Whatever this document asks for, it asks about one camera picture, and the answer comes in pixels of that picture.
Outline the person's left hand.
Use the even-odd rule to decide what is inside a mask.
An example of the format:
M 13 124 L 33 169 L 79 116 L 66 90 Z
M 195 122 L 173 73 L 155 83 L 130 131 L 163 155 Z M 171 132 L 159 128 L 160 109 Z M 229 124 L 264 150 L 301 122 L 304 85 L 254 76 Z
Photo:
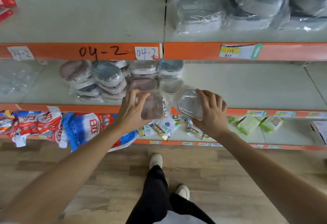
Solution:
M 115 128 L 117 129 L 119 135 L 123 136 L 130 133 L 138 128 L 152 122 L 152 120 L 142 120 L 141 111 L 145 103 L 146 98 L 151 93 L 146 92 L 142 94 L 142 107 L 133 106 L 133 90 L 126 92 L 120 110 L 117 114 L 115 120 Z

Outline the person's right hand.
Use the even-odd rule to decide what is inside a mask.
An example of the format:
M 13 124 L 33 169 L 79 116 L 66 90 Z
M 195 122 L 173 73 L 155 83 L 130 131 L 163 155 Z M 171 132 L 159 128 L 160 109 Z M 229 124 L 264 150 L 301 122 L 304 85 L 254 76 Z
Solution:
M 209 107 L 206 97 L 208 90 L 196 89 L 195 91 L 201 99 L 203 118 L 201 120 L 192 118 L 192 122 L 210 138 L 218 140 L 220 136 L 229 132 L 226 113 L 221 110 L 223 98 L 215 94 L 217 107 Z

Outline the mauve soap box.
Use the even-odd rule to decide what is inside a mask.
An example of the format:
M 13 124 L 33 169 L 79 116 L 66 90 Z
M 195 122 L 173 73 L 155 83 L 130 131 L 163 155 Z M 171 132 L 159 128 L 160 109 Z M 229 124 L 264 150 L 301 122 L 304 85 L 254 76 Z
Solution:
M 142 120 L 160 120 L 171 114 L 171 99 L 168 93 L 162 90 L 141 91 L 151 93 L 145 100 L 141 111 Z

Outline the clear soap box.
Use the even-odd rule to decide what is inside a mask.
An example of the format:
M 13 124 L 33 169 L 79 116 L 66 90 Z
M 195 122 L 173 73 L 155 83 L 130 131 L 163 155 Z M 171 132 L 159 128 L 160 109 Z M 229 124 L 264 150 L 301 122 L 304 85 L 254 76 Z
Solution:
M 197 120 L 203 118 L 201 99 L 193 88 L 184 87 L 177 93 L 176 107 L 181 114 L 189 118 Z

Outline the person's left forearm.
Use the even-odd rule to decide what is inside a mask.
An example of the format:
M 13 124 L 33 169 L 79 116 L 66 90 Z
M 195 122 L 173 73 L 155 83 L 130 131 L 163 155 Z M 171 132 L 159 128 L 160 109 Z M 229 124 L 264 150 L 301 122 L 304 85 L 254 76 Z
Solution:
M 0 224 L 53 224 L 124 134 L 110 125 L 25 187 L 0 214 Z

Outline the pile of wrapped soap boxes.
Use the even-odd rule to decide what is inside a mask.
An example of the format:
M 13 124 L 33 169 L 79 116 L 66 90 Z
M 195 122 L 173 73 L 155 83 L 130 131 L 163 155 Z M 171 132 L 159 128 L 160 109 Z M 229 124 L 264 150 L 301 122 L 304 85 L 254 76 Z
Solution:
M 173 0 L 176 33 L 217 30 L 317 31 L 327 27 L 327 0 Z
M 128 90 L 175 93 L 183 85 L 184 61 L 67 61 L 59 68 L 79 101 L 117 103 Z

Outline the white gold-edged packet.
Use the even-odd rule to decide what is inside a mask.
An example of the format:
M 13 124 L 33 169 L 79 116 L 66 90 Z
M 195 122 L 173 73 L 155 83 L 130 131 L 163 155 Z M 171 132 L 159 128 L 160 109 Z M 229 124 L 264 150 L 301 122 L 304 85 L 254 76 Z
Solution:
M 168 140 L 172 133 L 174 133 L 179 127 L 179 124 L 172 116 L 168 116 L 165 119 L 159 120 L 153 125 L 153 130 L 161 136 L 163 140 Z
M 176 121 L 178 125 L 187 125 L 188 124 L 188 117 L 185 115 L 172 115 L 172 118 Z
M 145 136 L 151 136 L 156 135 L 157 132 L 153 129 L 153 126 L 155 126 L 156 121 L 152 121 L 141 128 L 138 129 L 138 135 L 139 137 L 145 137 Z
M 197 126 L 194 125 L 191 119 L 188 119 L 188 124 L 187 124 L 187 131 L 186 133 L 194 138 L 197 138 L 199 140 L 203 140 L 210 138 L 207 134 L 205 134 L 202 130 L 200 130 Z

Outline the handwritten white paper label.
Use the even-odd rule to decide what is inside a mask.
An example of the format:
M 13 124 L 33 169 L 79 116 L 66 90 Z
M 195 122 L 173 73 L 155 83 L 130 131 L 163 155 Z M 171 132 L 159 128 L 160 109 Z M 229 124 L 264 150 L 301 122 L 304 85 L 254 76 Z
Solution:
M 137 61 L 153 61 L 161 58 L 158 47 L 135 46 L 134 50 Z
M 10 46 L 7 50 L 14 60 L 27 61 L 35 60 L 34 55 L 27 46 Z

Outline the yellow and green price label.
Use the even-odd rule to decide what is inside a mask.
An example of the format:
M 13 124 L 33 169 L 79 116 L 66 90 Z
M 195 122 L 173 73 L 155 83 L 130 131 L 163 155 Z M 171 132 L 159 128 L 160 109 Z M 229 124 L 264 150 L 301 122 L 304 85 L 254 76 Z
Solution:
M 232 59 L 258 59 L 263 44 L 222 44 L 219 57 Z

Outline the blue and red detergent bag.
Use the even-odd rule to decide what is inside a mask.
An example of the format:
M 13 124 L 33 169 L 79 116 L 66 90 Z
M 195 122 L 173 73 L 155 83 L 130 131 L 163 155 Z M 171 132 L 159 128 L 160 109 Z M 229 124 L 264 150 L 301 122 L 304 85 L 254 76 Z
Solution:
M 62 126 L 71 152 L 94 138 L 108 125 L 113 124 L 117 114 L 65 113 Z

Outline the white cardboard box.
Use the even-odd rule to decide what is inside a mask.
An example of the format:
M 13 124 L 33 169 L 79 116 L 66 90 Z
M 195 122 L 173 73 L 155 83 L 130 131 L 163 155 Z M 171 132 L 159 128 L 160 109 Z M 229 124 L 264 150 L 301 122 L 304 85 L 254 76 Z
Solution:
M 310 127 L 315 132 L 316 136 L 321 139 L 323 144 L 327 146 L 327 121 L 313 121 Z

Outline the red and white detergent bag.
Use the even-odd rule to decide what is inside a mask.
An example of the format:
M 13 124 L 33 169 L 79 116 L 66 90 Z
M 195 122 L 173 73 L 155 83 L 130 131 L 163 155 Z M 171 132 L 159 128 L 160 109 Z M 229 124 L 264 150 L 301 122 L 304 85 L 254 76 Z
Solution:
M 13 124 L 10 138 L 16 147 L 24 147 L 28 136 L 46 136 L 60 145 L 63 136 L 62 113 L 58 111 L 39 112 L 18 116 Z

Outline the person's black trousers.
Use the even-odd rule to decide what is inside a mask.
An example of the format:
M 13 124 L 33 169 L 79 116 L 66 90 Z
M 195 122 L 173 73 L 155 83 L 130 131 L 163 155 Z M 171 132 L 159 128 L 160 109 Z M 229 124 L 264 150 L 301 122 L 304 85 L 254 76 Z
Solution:
M 168 184 L 161 168 L 149 170 L 140 199 L 133 208 L 126 224 L 153 224 L 161 221 L 168 211 L 192 215 L 207 224 L 215 222 L 196 204 L 179 195 L 168 193 Z

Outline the person's grey shirt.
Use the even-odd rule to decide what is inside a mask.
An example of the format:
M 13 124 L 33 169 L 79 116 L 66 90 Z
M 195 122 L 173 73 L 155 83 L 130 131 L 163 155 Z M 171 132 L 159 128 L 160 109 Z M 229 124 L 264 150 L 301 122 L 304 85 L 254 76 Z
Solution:
M 207 224 L 206 222 L 192 215 L 180 215 L 173 211 L 168 211 L 166 216 L 153 224 Z

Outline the colourful detergent bag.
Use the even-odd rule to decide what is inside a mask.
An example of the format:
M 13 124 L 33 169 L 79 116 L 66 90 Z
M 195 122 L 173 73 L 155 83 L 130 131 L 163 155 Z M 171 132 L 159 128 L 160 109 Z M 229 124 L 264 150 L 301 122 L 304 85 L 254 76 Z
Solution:
M 15 120 L 16 116 L 13 110 L 0 111 L 0 134 L 11 133 Z

